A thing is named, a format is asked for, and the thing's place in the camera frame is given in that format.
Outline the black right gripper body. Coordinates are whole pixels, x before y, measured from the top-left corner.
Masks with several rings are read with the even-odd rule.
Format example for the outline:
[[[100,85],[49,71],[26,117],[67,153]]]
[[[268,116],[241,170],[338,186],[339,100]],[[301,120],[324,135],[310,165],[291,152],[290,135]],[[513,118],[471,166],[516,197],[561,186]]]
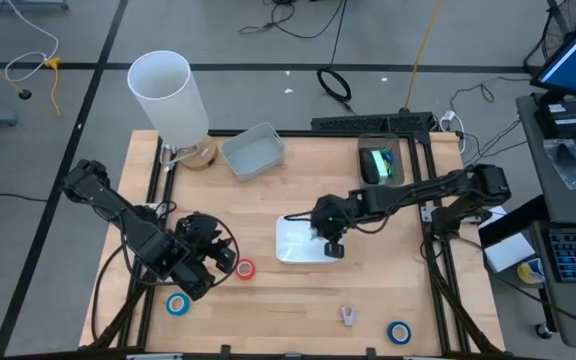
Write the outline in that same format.
[[[348,229],[356,226],[356,201],[338,198],[335,205],[316,210],[310,214],[310,227],[318,237],[338,241]]]

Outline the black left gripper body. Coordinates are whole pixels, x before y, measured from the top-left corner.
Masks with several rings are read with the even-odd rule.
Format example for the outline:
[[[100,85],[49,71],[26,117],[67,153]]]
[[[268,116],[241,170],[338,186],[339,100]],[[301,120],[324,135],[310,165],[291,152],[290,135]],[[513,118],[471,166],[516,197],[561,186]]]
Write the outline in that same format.
[[[217,243],[206,238],[206,220],[212,216],[194,213],[177,220],[176,235],[181,243],[188,248],[188,254],[183,260],[185,266],[203,263],[208,257],[216,260],[219,248]]]

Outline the red tape roll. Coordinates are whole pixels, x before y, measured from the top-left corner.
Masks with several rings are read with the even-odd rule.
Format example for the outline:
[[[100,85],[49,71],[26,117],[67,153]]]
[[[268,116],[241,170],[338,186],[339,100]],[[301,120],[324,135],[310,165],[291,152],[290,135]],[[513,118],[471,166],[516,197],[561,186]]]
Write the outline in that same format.
[[[240,280],[250,280],[256,274],[256,266],[249,259],[240,259],[235,267],[235,275]]]

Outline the light blue tape roll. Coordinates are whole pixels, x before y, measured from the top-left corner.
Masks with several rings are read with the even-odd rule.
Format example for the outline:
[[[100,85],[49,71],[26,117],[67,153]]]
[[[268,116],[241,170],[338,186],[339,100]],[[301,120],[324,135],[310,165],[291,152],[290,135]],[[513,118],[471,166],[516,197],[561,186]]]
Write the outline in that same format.
[[[183,316],[190,308],[191,300],[184,293],[171,294],[166,301],[166,310],[170,315]]]

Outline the dark blue tape roll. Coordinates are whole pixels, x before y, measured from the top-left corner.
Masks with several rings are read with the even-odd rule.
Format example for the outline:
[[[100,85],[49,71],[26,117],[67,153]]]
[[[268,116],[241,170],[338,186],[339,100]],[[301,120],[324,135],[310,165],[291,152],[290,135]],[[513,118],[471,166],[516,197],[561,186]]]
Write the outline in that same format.
[[[412,332],[407,323],[394,321],[387,327],[387,336],[393,344],[406,345],[412,338]]]

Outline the black stapler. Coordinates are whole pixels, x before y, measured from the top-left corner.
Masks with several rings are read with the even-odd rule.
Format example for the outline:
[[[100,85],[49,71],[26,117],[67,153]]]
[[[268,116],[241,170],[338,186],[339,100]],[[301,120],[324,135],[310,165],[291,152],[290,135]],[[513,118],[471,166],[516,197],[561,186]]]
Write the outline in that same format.
[[[373,151],[369,148],[359,149],[359,165],[361,178],[364,183],[375,185],[379,183],[380,175]]]

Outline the white plastic bin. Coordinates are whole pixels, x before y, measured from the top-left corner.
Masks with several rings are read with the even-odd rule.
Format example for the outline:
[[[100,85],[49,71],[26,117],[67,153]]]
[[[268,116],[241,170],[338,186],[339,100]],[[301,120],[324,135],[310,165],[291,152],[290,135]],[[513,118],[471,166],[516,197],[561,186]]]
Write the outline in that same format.
[[[287,264],[330,264],[338,261],[324,253],[328,241],[310,228],[310,219],[276,222],[276,257]]]

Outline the light grey plastic bin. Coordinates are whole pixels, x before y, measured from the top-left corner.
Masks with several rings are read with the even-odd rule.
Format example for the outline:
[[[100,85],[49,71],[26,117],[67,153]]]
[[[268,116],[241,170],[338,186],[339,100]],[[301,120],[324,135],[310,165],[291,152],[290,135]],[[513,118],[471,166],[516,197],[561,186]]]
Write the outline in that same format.
[[[251,180],[282,163],[285,146],[269,123],[260,123],[225,141],[222,154],[240,182]]]

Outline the dark translucent plastic bin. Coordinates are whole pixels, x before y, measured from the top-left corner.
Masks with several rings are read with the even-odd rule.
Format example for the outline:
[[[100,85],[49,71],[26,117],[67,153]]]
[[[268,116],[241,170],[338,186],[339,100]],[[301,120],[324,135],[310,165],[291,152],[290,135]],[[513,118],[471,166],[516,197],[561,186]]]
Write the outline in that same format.
[[[382,147],[389,147],[392,149],[392,153],[394,154],[396,160],[393,164],[390,164],[386,160],[386,154],[382,154],[385,162],[387,163],[388,169],[394,167],[397,169],[397,176],[395,178],[388,177],[385,183],[378,183],[375,185],[366,184],[363,182],[360,173],[360,165],[359,165],[359,149],[360,148],[369,148],[373,150],[379,150]],[[360,134],[357,141],[357,163],[358,163],[358,175],[359,175],[359,186],[362,188],[370,187],[370,186],[390,186],[390,187],[397,187],[404,183],[405,176],[404,176],[404,169],[403,169],[403,162],[402,162],[402,155],[400,149],[400,140],[396,135],[393,134],[377,134],[377,133],[363,133]]]

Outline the white power adapter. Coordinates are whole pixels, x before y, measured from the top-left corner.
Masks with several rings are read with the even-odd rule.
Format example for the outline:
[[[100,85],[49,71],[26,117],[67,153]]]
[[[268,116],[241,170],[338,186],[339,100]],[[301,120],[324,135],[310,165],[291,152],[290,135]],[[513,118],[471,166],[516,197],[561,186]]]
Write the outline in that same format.
[[[450,128],[450,126],[456,123],[458,125],[458,129],[457,130],[452,130]],[[465,127],[464,124],[461,120],[461,118],[457,115],[456,112],[454,112],[453,110],[447,110],[444,115],[439,119],[438,121],[438,125],[439,128],[442,132],[453,132],[457,135],[457,137],[459,138],[459,154],[463,154],[466,148],[466,144],[464,141],[464,131],[465,131]]]

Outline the white cardboard box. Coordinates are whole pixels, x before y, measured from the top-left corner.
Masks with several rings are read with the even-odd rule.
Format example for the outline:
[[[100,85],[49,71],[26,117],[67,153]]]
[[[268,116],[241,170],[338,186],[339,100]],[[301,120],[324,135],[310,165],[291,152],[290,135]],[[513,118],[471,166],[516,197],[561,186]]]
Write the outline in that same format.
[[[494,273],[504,271],[535,254],[534,248],[521,233],[486,247],[484,252]]]

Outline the grey equipment cart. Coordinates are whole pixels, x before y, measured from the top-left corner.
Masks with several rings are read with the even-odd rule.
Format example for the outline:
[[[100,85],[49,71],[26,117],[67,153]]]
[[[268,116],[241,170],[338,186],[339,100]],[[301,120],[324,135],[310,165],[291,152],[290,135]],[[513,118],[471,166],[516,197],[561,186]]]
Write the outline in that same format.
[[[556,279],[553,256],[548,253],[548,232],[551,230],[576,231],[576,190],[569,190],[543,147],[543,135],[534,117],[538,105],[533,96],[516,99],[519,119],[524,128],[528,148],[534,162],[542,194],[523,204],[520,209],[529,212],[526,221],[530,236],[542,257],[547,301],[555,308],[548,312],[551,329],[559,333],[562,342],[576,347],[576,282]]]

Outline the clear plastic bag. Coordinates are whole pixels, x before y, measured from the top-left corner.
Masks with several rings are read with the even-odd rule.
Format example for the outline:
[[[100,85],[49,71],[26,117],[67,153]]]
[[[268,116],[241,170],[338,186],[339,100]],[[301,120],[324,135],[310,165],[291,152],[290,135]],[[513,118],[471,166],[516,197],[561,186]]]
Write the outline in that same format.
[[[546,139],[544,150],[569,190],[576,190],[576,144],[572,139]]]

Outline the black floor fan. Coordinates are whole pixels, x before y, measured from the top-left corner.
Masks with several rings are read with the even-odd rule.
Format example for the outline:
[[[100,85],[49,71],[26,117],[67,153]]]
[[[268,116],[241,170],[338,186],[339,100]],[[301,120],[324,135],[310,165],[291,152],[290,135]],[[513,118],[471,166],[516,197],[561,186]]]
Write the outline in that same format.
[[[546,2],[547,18],[541,36],[523,60],[523,69],[530,75],[534,75],[538,69],[537,66],[529,64],[529,60],[537,52],[548,61],[576,31],[576,0],[546,0]]]

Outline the black aluminium table frame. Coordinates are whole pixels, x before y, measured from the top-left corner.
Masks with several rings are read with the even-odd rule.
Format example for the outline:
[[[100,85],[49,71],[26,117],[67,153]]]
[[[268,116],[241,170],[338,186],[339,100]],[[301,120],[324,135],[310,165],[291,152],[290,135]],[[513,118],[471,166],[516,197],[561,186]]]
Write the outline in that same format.
[[[407,207],[385,228],[369,225],[352,232],[346,255],[328,265],[280,262],[275,252],[277,219],[310,210],[328,193],[345,195],[357,184],[355,139],[325,133],[282,134],[283,162],[247,182],[238,181],[223,158],[202,171],[177,169],[173,178],[155,169],[158,136],[132,134],[122,171],[112,177],[117,191],[133,203],[149,200],[149,189],[168,195],[176,215],[201,211],[224,221],[244,258],[256,266],[250,280],[231,277],[194,303],[183,316],[165,308],[171,289],[161,287],[137,305],[124,345],[152,352],[189,355],[233,354],[438,355],[472,347],[464,340],[447,305],[431,290],[420,215]],[[340,307],[358,310],[352,327]],[[391,322],[412,332],[406,345],[387,336]]]

